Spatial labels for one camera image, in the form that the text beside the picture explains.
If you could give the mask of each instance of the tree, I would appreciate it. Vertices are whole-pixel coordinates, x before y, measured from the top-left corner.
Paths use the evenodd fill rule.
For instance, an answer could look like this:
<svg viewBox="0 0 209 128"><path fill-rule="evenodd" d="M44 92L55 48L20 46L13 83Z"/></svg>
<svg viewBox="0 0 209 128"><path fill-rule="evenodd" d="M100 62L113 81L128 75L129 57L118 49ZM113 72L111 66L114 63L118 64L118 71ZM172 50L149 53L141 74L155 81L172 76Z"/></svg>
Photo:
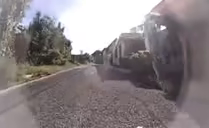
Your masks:
<svg viewBox="0 0 209 128"><path fill-rule="evenodd" d="M49 16L36 13L28 27L31 35L27 58L30 64L65 64L71 55L71 41L64 35L64 27Z"/></svg>

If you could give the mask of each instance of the roadside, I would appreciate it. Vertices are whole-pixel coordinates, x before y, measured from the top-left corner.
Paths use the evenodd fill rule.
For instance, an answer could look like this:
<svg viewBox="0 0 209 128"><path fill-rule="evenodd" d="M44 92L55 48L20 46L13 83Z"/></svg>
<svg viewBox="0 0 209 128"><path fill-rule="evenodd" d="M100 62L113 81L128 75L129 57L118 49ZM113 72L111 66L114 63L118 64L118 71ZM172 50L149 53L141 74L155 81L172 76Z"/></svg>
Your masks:
<svg viewBox="0 0 209 128"><path fill-rule="evenodd" d="M51 75L61 70L67 70L80 64L66 63L65 65L41 65L41 66L30 66L30 65L19 65L17 66L16 79L14 84L24 83L31 80L35 80L44 76Z"/></svg>

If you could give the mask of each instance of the sky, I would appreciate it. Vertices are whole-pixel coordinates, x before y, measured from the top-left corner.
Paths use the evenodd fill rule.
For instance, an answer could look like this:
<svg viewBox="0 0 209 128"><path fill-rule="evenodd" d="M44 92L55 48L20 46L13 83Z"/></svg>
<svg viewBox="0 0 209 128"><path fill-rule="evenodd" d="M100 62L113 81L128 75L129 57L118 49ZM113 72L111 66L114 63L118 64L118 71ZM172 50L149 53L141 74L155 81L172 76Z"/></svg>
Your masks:
<svg viewBox="0 0 209 128"><path fill-rule="evenodd" d="M65 26L73 54L107 47L120 33L142 23L160 0L33 0L26 11L28 24L36 11L55 17Z"/></svg>

